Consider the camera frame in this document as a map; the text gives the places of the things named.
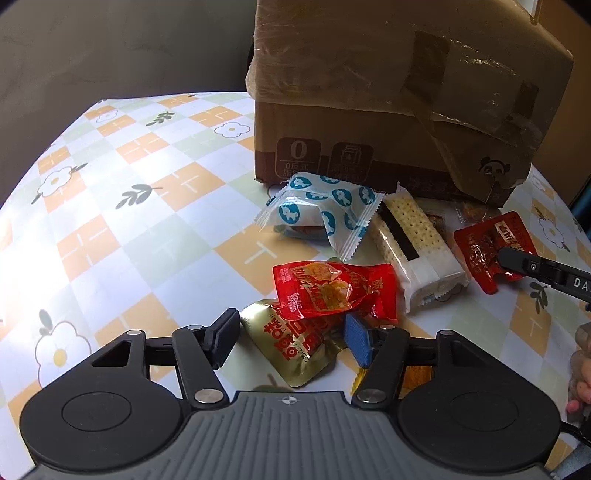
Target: blue gripper pad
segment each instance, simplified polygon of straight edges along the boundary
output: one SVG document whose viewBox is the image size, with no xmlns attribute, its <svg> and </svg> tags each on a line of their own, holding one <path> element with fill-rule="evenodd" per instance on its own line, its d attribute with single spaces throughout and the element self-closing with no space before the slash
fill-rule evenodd
<svg viewBox="0 0 591 480">
<path fill-rule="evenodd" d="M 345 329 L 343 331 L 345 343 L 362 368 L 369 368 L 373 349 L 369 340 L 369 332 L 363 320 L 354 313 L 345 316 Z"/>
</svg>

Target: black circular pad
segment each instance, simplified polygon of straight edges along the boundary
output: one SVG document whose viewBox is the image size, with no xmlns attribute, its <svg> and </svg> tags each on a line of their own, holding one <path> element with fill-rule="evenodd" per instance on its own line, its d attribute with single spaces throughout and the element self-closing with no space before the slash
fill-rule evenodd
<svg viewBox="0 0 591 480">
<path fill-rule="evenodd" d="M 109 392 L 92 392 L 72 398 L 61 411 L 67 424 L 84 432 L 100 432 L 122 424 L 131 415 L 131 404 Z"/>
<path fill-rule="evenodd" d="M 166 446 L 181 408 L 164 387 L 125 368 L 58 378 L 24 407 L 21 435 L 36 463 L 99 472 L 137 463 Z"/>
<path fill-rule="evenodd" d="M 473 472 L 544 463 L 560 431 L 554 402 L 517 374 L 457 368 L 406 395 L 398 421 L 428 458 Z"/>
</svg>

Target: table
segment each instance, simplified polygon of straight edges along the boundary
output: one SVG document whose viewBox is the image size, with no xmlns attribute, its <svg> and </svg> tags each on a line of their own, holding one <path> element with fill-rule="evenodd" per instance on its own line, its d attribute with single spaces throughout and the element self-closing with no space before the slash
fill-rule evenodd
<svg viewBox="0 0 591 480">
<path fill-rule="evenodd" d="M 271 267 L 325 260 L 327 245 L 259 231 L 268 199 L 254 180 L 254 102 L 246 93 L 102 100 L 31 167 L 0 210 L 0 475 L 31 460 L 18 433 L 25 402 L 128 329 L 167 336 L 211 324 L 226 308 L 273 298 Z M 566 205 L 532 168 L 503 211 L 515 210 L 540 255 L 589 270 L 591 245 Z M 362 241 L 352 262 L 381 262 Z M 500 358 L 564 409 L 584 305 L 546 289 L 535 308 L 531 279 L 484 294 L 477 284 L 401 318 L 415 336 L 453 329 Z M 344 390 L 355 361 L 302 390 Z M 218 371 L 236 390 L 285 388 L 249 338 Z M 152 378 L 177 395 L 170 367 Z M 557 453 L 569 451 L 566 444 Z"/>
</svg>

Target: small snack packet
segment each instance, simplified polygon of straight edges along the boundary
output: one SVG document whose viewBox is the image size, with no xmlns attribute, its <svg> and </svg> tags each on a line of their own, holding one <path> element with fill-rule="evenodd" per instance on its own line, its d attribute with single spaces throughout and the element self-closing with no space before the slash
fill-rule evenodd
<svg viewBox="0 0 591 480">
<path fill-rule="evenodd" d="M 281 316 L 287 321 L 360 309 L 396 322 L 396 275 L 388 264 L 292 262 L 273 267 Z"/>
<path fill-rule="evenodd" d="M 301 387 L 346 348 L 342 319 L 325 316 L 286 322 L 276 300 L 260 300 L 240 312 L 242 325 L 257 348 L 290 387 Z"/>
<path fill-rule="evenodd" d="M 503 275 L 508 281 L 523 278 L 523 275 L 501 268 L 496 255 L 502 247 L 513 247 L 537 255 L 530 234 L 517 212 L 508 212 L 486 222 L 456 230 L 453 236 L 472 276 L 488 294 L 498 290 L 494 279 L 497 274 Z"/>
<path fill-rule="evenodd" d="M 369 187 L 314 173 L 296 173 L 255 218 L 260 227 L 324 226 L 330 244 L 349 260 L 384 197 Z"/>
<path fill-rule="evenodd" d="M 406 312 L 439 298 L 468 279 L 431 220 L 400 187 L 387 195 L 368 226 L 384 260 L 394 266 Z"/>
</svg>

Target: gray ridged plate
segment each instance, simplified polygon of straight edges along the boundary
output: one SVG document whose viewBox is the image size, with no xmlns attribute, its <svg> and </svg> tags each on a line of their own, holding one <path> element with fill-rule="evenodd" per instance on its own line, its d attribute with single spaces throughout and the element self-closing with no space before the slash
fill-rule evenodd
<svg viewBox="0 0 591 480">
<path fill-rule="evenodd" d="M 199 412 L 163 452 L 112 473 L 76 475 L 41 466 L 27 480 L 475 480 L 414 453 L 385 414 L 360 411 L 340 392 L 241 392 Z M 542 467 L 496 480 L 548 480 Z"/>
</svg>

